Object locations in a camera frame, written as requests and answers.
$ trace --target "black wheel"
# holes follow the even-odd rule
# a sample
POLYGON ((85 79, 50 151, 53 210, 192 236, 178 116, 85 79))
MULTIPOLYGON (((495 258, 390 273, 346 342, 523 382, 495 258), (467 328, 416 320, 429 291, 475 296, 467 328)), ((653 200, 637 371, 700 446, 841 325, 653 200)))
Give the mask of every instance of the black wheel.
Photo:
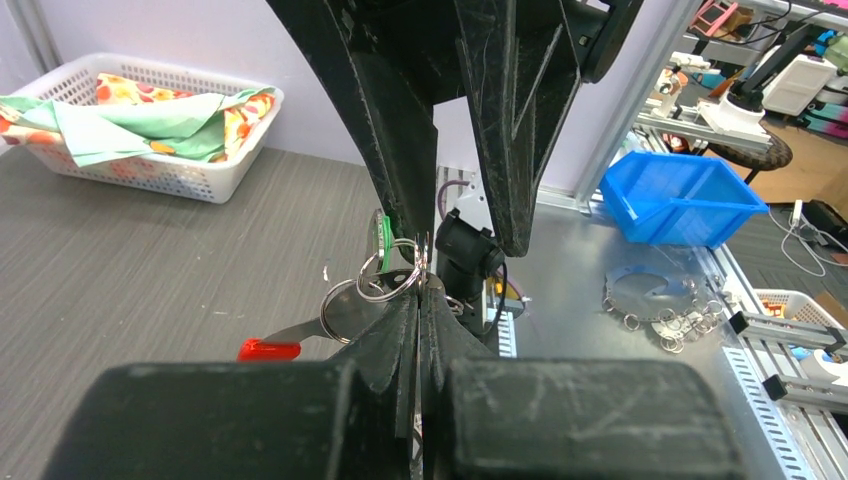
POLYGON ((777 135, 769 133, 771 147, 765 152, 755 152, 727 145, 710 144, 710 149, 728 162, 752 170, 777 170, 792 161, 792 148, 777 135))

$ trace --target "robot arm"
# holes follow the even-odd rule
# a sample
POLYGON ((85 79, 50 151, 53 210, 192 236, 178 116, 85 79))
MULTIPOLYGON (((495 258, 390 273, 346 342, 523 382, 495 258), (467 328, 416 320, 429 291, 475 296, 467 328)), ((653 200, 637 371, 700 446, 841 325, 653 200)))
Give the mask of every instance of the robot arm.
POLYGON ((398 238, 432 232, 435 105, 468 100, 496 237, 527 253, 574 94, 616 58, 642 0, 268 0, 358 146, 398 238))
MULTIPOLYGON (((433 106, 468 98, 500 247, 449 216, 440 251, 473 277, 480 262, 466 252, 484 269, 527 253, 574 93, 603 77, 641 1, 605 0, 606 12, 571 0, 269 3, 362 152, 397 237, 431 238, 433 106)), ((415 478, 421 435, 426 479, 743 478, 731 431, 689 367, 497 359, 424 267, 325 362, 104 373, 45 479, 415 478)))

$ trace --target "cable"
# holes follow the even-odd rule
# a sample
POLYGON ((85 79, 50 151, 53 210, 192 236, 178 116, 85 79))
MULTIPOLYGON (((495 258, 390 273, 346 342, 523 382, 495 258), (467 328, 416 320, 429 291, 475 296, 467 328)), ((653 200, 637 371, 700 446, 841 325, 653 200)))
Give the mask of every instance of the cable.
POLYGON ((734 33, 737 33, 739 31, 739 29, 742 28, 742 27, 756 27, 757 25, 766 25, 766 24, 769 24, 769 23, 777 22, 778 20, 783 20, 784 18, 786 18, 787 15, 789 15, 790 12, 792 12, 792 7, 793 7, 792 0, 786 0, 786 11, 781 13, 780 16, 775 17, 775 18, 770 18, 768 20, 763 20, 761 22, 754 22, 754 23, 746 23, 746 24, 743 24, 743 25, 737 25, 736 28, 734 28, 733 30, 725 33, 724 35, 720 35, 720 36, 714 37, 714 38, 724 38, 728 35, 732 35, 734 33))
POLYGON ((439 208, 439 218, 442 220, 445 219, 445 215, 447 212, 445 211, 445 192, 447 192, 448 187, 452 187, 454 185, 458 185, 461 187, 467 187, 471 185, 471 182, 466 180, 448 180, 443 183, 441 187, 439 187, 439 192, 436 194, 436 206, 439 208))
MULTIPOLYGON (((822 11, 822 10, 816 10, 816 11, 815 11, 815 12, 813 12, 813 13, 809 13, 809 14, 804 15, 803 17, 799 18, 799 19, 797 20, 797 22, 799 22, 799 23, 804 23, 805 21, 807 21, 807 20, 809 20, 809 19, 811 19, 811 18, 813 18, 813 17, 815 17, 816 15, 819 15, 819 14, 821 14, 821 13, 827 13, 827 12, 824 12, 824 11, 822 11)), ((767 38, 774 37, 775 35, 779 35, 779 34, 781 34, 781 33, 788 33, 788 34, 790 34, 790 35, 791 35, 791 34, 795 33, 796 31, 798 31, 798 29, 800 29, 800 28, 801 28, 801 27, 798 27, 798 28, 796 28, 795 30, 793 30, 792 32, 789 32, 787 29, 785 29, 785 28, 784 28, 784 29, 781 29, 781 30, 776 30, 776 31, 774 31, 774 32, 772 32, 772 33, 769 33, 769 34, 767 34, 767 35, 763 35, 763 36, 762 36, 762 37, 760 37, 760 38, 755 38, 755 39, 753 39, 753 40, 746 40, 746 41, 744 41, 744 42, 730 42, 730 41, 727 41, 727 40, 722 40, 720 37, 710 37, 710 38, 708 38, 708 40, 710 40, 710 41, 716 41, 716 42, 719 42, 719 43, 726 43, 726 44, 728 44, 728 45, 750 45, 750 44, 752 44, 752 43, 757 43, 757 42, 759 42, 760 40, 765 40, 765 39, 767 39, 767 38)))
POLYGON ((843 251, 845 251, 845 253, 848 253, 848 247, 846 247, 845 245, 843 245, 842 243, 840 243, 840 242, 839 242, 839 240, 837 240, 837 239, 836 239, 833 235, 831 235, 830 233, 825 232, 825 231, 822 231, 822 230, 819 230, 818 228, 816 228, 816 227, 815 227, 815 225, 811 224, 811 223, 807 220, 807 218, 806 218, 806 217, 804 217, 803 215, 801 215, 801 222, 802 222, 802 223, 801 223, 801 225, 799 225, 798 227, 792 227, 792 226, 790 225, 788 228, 787 228, 787 227, 784 227, 783 225, 781 225, 781 224, 780 224, 780 222, 778 222, 778 221, 777 221, 777 219, 776 219, 776 218, 774 218, 774 215, 772 215, 772 213, 771 213, 771 209, 769 209, 769 217, 771 218, 771 221, 772 221, 772 222, 774 222, 774 224, 775 224, 775 225, 777 225, 777 227, 778 227, 778 228, 780 228, 781 230, 783 230, 784 232, 786 232, 786 235, 783 237, 783 240, 781 240, 781 241, 780 241, 780 251, 781 251, 781 252, 783 252, 783 255, 784 255, 784 256, 785 256, 785 257, 786 257, 786 258, 787 258, 790 262, 792 262, 792 263, 793 263, 796 267, 800 268, 800 269, 801 269, 802 271, 804 271, 805 273, 808 273, 808 274, 810 274, 810 275, 812 275, 812 276, 814 276, 814 277, 824 278, 825 276, 827 276, 827 269, 825 268, 825 266, 824 266, 824 264, 823 264, 822 262, 827 263, 827 264, 830 264, 830 265, 835 265, 835 266, 837 266, 837 267, 846 267, 846 265, 844 265, 844 264, 842 264, 842 263, 834 262, 834 261, 832 261, 832 260, 828 260, 828 259, 826 259, 826 258, 824 258, 824 257, 819 256, 819 254, 818 254, 818 253, 816 253, 816 252, 813 250, 813 248, 812 248, 812 247, 810 247, 810 246, 807 244, 807 241, 804 239, 804 237, 802 237, 802 236, 801 236, 801 234, 800 234, 800 233, 796 233, 796 232, 794 232, 794 231, 793 231, 793 230, 797 229, 797 230, 798 230, 798 232, 800 232, 800 231, 801 231, 801 230, 803 230, 805 227, 806 227, 806 228, 809 228, 809 229, 813 230, 815 233, 817 233, 818 235, 821 235, 821 236, 823 236, 823 237, 826 237, 826 238, 828 238, 830 241, 832 241, 833 243, 835 243, 836 245, 839 245, 839 247, 841 247, 841 248, 842 248, 842 250, 843 250, 843 251), (820 273, 816 273, 816 272, 814 272, 814 271, 812 271, 812 270, 808 269, 807 267, 805 267, 805 266, 801 265, 800 263, 798 263, 798 261, 797 261, 797 260, 795 260, 794 258, 792 258, 792 257, 789 255, 789 253, 786 251, 786 241, 787 241, 787 240, 789 240, 789 237, 795 237, 795 238, 797 238, 797 239, 798 239, 798 241, 800 241, 800 242, 801 242, 801 245, 804 247, 804 250, 806 250, 806 251, 807 251, 807 253, 809 253, 809 254, 810 254, 810 256, 813 258, 813 261, 814 261, 814 262, 816 262, 816 265, 818 265, 819 269, 821 269, 821 272, 820 272, 820 273))
POLYGON ((509 276, 506 273, 506 262, 501 264, 501 269, 503 270, 503 279, 501 280, 501 296, 498 299, 498 309, 495 310, 495 318, 492 319, 492 324, 489 325, 489 328, 483 332, 484 343, 488 340, 489 334, 492 331, 497 331, 498 323, 501 321, 501 315, 503 315, 504 305, 506 304, 506 286, 509 285, 509 276))

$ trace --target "red key fob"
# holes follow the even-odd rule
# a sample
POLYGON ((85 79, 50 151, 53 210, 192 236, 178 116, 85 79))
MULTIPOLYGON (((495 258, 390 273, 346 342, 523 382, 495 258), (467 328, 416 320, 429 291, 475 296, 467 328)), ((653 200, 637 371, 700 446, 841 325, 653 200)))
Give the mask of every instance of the red key fob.
POLYGON ((300 355, 299 343, 262 343, 261 338, 248 338, 239 350, 239 362, 287 362, 300 355))

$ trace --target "key ring pile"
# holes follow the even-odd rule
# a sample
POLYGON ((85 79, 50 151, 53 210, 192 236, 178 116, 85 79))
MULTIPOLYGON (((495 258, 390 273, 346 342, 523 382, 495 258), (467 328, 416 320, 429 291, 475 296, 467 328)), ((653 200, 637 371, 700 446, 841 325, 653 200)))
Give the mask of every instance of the key ring pile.
POLYGON ((723 305, 717 300, 708 300, 701 307, 703 301, 699 298, 698 285, 691 278, 685 278, 682 282, 672 283, 665 275, 652 271, 648 267, 626 267, 611 272, 604 284, 604 300, 602 308, 610 313, 621 317, 624 328, 635 332, 642 324, 648 324, 660 337, 660 346, 671 353, 683 351, 684 340, 694 341, 718 327, 721 323, 720 313, 723 305), (653 317, 639 317, 633 312, 628 312, 619 307, 613 297, 613 285, 618 279, 632 273, 647 273, 665 278, 669 283, 667 291, 663 293, 674 293, 677 297, 688 296, 691 306, 678 314, 671 308, 663 308, 653 317))
POLYGON ((721 302, 709 300, 702 309, 699 309, 697 301, 697 299, 693 300, 692 308, 681 315, 677 315, 670 308, 663 309, 663 312, 669 312, 670 315, 651 325, 651 328, 660 337, 660 347, 663 350, 670 353, 680 353, 683 351, 684 340, 687 339, 687 336, 691 336, 692 332, 696 335, 694 339, 697 339, 710 333, 721 324, 719 315, 724 309, 721 302))

